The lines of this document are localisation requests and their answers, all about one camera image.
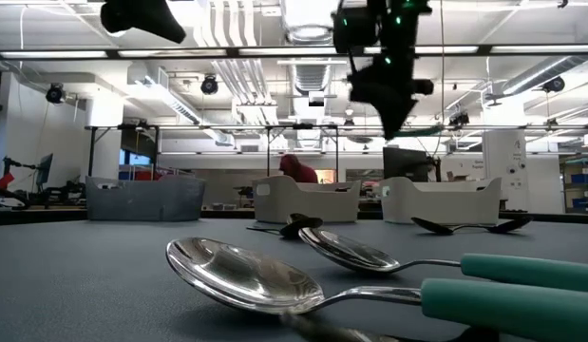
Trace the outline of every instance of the gray table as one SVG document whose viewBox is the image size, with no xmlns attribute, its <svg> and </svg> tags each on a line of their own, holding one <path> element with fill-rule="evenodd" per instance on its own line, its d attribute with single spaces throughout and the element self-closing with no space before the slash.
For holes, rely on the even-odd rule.
<svg viewBox="0 0 588 342">
<path fill-rule="evenodd" d="M 271 316 L 224 307 L 184 283 L 164 248 L 205 237 L 258 250 L 307 271 L 332 295 L 358 285 L 419 287 L 425 277 L 465 278 L 449 267 L 417 266 L 391 277 L 354 274 L 302 242 L 245 230 L 251 220 L 185 223 L 88 221 L 0 226 L 0 342 L 301 341 Z M 461 231 L 436 237 L 382 221 L 328 225 L 400 261 L 507 254 L 588 262 L 588 225 L 533 222 L 522 234 Z M 420 308 L 352 300 L 317 313 L 333 324 L 429 341 L 465 326 L 423 317 Z M 503 341 L 520 341 L 503 336 Z"/>
</svg>

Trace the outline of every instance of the teal spoon handle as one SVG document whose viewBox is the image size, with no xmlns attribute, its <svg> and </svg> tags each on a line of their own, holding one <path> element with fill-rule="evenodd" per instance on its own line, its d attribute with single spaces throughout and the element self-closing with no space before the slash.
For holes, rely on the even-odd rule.
<svg viewBox="0 0 588 342">
<path fill-rule="evenodd" d="M 492 282 L 427 279 L 428 317 L 545 342 L 588 342 L 588 293 Z"/>
<path fill-rule="evenodd" d="M 467 276 L 504 283 L 588 292 L 588 264 L 518 256 L 465 254 Z"/>
</svg>

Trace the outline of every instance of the gray bin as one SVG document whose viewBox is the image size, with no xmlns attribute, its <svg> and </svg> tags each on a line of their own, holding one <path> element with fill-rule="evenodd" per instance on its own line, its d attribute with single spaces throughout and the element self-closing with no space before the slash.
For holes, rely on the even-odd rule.
<svg viewBox="0 0 588 342">
<path fill-rule="evenodd" d="M 157 181 L 87 177 L 88 219 L 195 220 L 200 217 L 204 192 L 205 180 L 188 176 L 164 176 Z"/>
</svg>

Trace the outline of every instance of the person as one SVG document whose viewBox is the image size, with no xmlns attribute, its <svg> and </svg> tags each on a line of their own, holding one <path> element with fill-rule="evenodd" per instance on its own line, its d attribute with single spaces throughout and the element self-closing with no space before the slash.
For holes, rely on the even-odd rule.
<svg viewBox="0 0 588 342">
<path fill-rule="evenodd" d="M 318 183 L 316 173 L 312 168 L 302 164 L 294 155 L 285 155 L 281 158 L 279 171 L 289 176 L 296 182 Z"/>
</svg>

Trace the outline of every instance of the computer monitor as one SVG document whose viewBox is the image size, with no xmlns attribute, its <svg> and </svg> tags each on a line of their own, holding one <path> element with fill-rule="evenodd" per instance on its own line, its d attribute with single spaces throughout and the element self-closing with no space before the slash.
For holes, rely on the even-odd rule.
<svg viewBox="0 0 588 342">
<path fill-rule="evenodd" d="M 44 156 L 40 163 L 38 164 L 37 172 L 36 172 L 36 185 L 40 190 L 43 184 L 48 182 L 48 173 L 50 172 L 50 165 L 53 163 L 53 154 L 49 154 L 48 156 Z"/>
<path fill-rule="evenodd" d="M 427 152 L 384 147 L 382 155 L 385 180 L 407 177 L 412 181 L 428 181 Z"/>
</svg>

